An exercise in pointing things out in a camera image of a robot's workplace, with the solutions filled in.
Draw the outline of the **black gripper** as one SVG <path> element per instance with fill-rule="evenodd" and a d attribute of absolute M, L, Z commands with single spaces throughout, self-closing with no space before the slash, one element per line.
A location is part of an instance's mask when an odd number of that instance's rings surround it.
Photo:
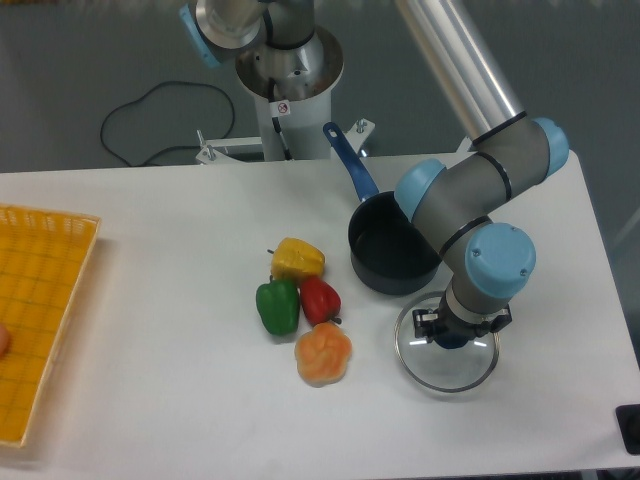
<path fill-rule="evenodd" d="M 498 333 L 512 322 L 511 308 L 507 304 L 490 319 L 470 323 L 455 314 L 446 296 L 440 300 L 437 310 L 414 309 L 411 316 L 414 338 L 426 343 L 435 339 L 438 345 L 466 345 L 489 333 Z"/>

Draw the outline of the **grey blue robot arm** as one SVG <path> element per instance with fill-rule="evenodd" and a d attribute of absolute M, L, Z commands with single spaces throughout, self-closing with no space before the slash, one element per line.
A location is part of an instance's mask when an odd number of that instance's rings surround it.
<path fill-rule="evenodd" d="M 553 121 L 527 116 L 462 5 L 397 7 L 474 149 L 451 168 L 419 163 L 394 191 L 395 206 L 453 274 L 434 318 L 416 321 L 415 333 L 456 349 L 509 324 L 510 300 L 535 265 L 530 238 L 491 213 L 562 168 L 569 145 Z M 329 109 L 314 103 L 329 98 L 344 62 L 313 3 L 190 1 L 180 16 L 206 64 L 234 61 L 256 100 L 266 158 L 318 157 Z"/>

